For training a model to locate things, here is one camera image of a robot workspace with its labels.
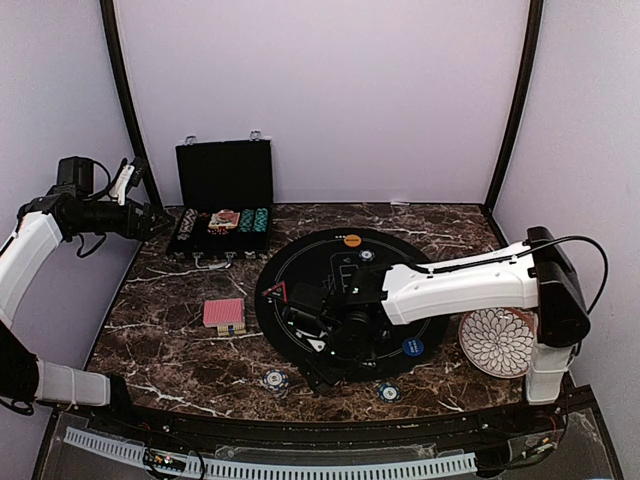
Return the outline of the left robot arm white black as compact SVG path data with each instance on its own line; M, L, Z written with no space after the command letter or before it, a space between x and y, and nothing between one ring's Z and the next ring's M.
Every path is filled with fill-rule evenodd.
M1 403L22 415L32 414L36 402L103 407L103 421L120 436L131 436L141 427L141 415L130 406L122 377L47 362L13 332L25 293L61 243L110 233L146 242L172 226L162 208L127 196L148 170L147 160L122 160L101 190L94 188L97 165L86 157L60 160L56 183L19 209L16 227L1 248Z

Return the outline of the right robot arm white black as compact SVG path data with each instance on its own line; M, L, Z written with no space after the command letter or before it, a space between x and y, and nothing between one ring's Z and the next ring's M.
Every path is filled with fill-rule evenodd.
M299 284L290 299L318 326L329 328L328 347L336 353L353 352L349 341L362 337L377 312L388 324L403 327L491 308L534 310L526 399L510 413L511 426L530 434L547 420L548 404L559 397L562 378L591 328L593 307L561 247L581 241L596 243L581 235L555 238L545 227L532 227L524 241L486 254L428 264L367 262L344 292Z

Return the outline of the blue small blind button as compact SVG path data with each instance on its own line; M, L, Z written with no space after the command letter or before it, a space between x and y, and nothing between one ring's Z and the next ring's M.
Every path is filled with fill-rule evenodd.
M417 358L425 353L424 343L417 337L409 337L403 340L402 350L405 355Z

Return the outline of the red triangle dealer marker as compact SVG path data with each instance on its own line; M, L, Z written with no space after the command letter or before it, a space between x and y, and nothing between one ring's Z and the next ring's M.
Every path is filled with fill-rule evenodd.
M262 293L262 296L265 298L270 298L273 300L278 300L278 301L287 303L288 296L287 296L287 290L286 290L286 283L284 281L281 281L269 287L267 290L265 290Z

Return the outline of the blue green chip stack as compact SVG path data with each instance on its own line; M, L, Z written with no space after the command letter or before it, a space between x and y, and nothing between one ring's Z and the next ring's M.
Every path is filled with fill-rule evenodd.
M381 382L376 387L378 398L384 403L397 403L402 398L399 387L390 382Z

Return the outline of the orange big blind button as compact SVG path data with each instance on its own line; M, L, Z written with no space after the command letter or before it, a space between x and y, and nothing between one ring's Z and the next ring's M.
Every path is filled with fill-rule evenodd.
M356 234L348 234L343 238L344 244L347 247L355 248L361 245L362 239L359 235Z

